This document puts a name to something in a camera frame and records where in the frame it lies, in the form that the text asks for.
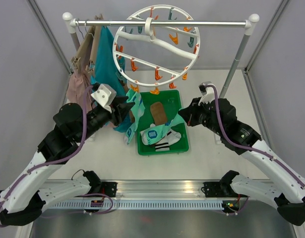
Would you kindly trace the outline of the mint green patterned sock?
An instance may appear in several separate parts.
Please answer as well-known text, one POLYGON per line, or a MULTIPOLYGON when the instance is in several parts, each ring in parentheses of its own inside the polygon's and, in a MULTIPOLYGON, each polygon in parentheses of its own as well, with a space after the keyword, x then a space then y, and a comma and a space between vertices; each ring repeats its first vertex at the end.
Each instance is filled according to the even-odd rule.
POLYGON ((173 126, 184 123, 184 119, 179 115, 169 122, 157 126, 149 127, 140 132, 141 141, 144 145, 152 145, 163 139, 173 126))

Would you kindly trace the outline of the white round clip hanger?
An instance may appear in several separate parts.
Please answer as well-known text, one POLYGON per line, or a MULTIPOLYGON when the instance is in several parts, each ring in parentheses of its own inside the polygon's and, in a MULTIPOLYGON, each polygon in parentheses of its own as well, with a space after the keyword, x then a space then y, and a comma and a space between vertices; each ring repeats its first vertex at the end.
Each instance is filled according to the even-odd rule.
MULTIPOLYGON (((157 4, 145 7, 130 15, 127 19, 129 19, 131 16, 136 16, 144 20, 148 17, 152 17, 158 21, 185 21, 187 20, 187 16, 192 18, 192 16, 185 10, 166 4, 157 4)), ((196 38, 192 38, 180 33, 176 34, 175 32, 162 27, 154 27, 154 34, 158 39, 163 40, 181 50, 190 53, 193 53, 195 50, 197 41, 196 38)), ((191 60, 177 56, 157 45, 141 41, 126 40, 121 37, 119 37, 117 40, 117 50, 123 52, 124 54, 168 68, 178 73, 182 72, 191 62, 191 60)), ((162 83, 171 78, 171 75, 166 72, 155 70, 154 68, 139 62, 131 62, 127 58, 118 58, 118 64, 122 67, 128 77, 141 83, 162 83)), ((179 77, 178 79, 186 80, 187 74, 184 77, 179 77)), ((176 85, 174 84, 174 81, 170 84, 164 85, 168 85, 170 89, 175 89, 176 85)))

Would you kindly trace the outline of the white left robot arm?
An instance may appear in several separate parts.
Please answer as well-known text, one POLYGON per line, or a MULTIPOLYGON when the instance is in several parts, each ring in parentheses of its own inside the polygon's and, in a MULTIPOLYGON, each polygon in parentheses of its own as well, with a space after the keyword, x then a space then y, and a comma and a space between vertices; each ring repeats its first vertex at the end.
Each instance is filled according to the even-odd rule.
POLYGON ((84 142, 106 123, 118 125, 125 119, 134 102, 117 96, 109 112, 101 106, 87 111, 77 103, 63 105, 54 115, 54 129, 38 145, 31 162, 5 190, 0 190, 0 228, 25 226, 49 207, 76 196, 98 196, 102 181, 94 171, 64 184, 41 189, 41 185, 79 153, 84 142))

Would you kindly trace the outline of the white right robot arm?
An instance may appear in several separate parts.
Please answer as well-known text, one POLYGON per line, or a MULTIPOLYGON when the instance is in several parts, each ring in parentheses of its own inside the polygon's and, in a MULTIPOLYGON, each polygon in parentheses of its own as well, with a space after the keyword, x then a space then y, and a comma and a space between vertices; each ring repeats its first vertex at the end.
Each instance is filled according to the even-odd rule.
POLYGON ((254 164, 276 186, 265 186, 229 171, 220 183, 224 195, 250 196, 276 208, 295 226, 305 222, 305 178, 280 159, 258 132, 237 119, 236 108, 227 99, 204 103, 194 98, 187 108, 179 110, 179 115, 188 126, 203 125, 220 136, 225 147, 254 164))

